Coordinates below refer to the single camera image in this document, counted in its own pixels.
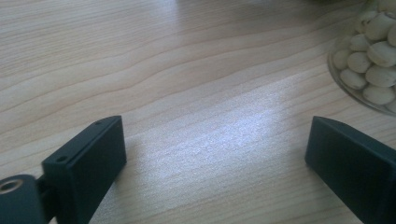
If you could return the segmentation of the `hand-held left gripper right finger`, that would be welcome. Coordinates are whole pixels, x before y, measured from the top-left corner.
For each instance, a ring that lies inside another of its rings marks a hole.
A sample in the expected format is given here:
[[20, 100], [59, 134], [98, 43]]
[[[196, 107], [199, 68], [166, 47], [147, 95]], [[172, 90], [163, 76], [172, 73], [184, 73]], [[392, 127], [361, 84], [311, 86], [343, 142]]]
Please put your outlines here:
[[396, 150], [314, 117], [305, 162], [364, 224], [396, 224]]

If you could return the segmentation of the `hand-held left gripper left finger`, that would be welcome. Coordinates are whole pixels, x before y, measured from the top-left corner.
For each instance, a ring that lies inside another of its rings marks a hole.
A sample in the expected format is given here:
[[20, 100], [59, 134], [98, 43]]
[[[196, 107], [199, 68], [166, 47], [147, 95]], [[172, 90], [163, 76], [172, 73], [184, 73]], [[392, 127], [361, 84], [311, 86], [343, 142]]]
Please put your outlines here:
[[120, 116], [94, 122], [44, 159], [45, 180], [58, 197], [58, 224], [88, 224], [125, 164]]

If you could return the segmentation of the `glass jar with pale nuts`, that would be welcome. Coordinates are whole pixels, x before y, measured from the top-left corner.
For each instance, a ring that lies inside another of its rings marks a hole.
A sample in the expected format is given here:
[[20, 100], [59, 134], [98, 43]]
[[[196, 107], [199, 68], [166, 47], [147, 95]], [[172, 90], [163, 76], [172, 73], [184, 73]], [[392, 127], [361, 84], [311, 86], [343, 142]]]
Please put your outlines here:
[[396, 0], [366, 0], [337, 38], [328, 66], [351, 97], [396, 117]]

